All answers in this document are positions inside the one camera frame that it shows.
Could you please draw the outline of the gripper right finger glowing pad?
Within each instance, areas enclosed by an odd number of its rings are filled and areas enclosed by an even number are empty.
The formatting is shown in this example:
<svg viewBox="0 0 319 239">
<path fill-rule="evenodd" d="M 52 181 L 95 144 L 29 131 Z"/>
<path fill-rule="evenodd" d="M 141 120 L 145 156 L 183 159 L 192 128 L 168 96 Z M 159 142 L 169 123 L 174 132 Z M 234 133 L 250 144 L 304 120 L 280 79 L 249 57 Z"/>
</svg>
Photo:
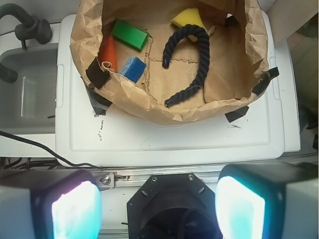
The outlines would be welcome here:
<svg viewBox="0 0 319 239">
<path fill-rule="evenodd" d="M 317 239 L 319 167 L 227 164 L 219 174 L 215 208 L 225 239 Z"/>
</svg>

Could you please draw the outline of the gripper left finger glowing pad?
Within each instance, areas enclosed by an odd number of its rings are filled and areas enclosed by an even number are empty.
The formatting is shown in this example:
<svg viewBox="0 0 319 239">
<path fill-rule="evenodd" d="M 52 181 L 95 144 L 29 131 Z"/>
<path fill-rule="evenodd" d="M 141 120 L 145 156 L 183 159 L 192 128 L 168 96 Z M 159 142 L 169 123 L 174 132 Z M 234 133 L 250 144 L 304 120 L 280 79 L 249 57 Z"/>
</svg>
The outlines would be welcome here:
<svg viewBox="0 0 319 239">
<path fill-rule="evenodd" d="M 2 239 L 96 239 L 102 197 L 85 169 L 0 173 Z"/>
</svg>

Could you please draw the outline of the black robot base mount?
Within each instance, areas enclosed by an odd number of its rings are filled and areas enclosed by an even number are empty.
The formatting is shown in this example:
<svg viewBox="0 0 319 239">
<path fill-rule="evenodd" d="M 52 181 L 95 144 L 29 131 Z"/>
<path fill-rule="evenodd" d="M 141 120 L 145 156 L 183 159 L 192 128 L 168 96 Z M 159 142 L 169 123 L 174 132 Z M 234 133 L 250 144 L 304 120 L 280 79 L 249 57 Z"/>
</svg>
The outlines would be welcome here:
<svg viewBox="0 0 319 239">
<path fill-rule="evenodd" d="M 215 193 L 203 182 L 147 181 L 127 202 L 131 239 L 221 239 Z"/>
</svg>

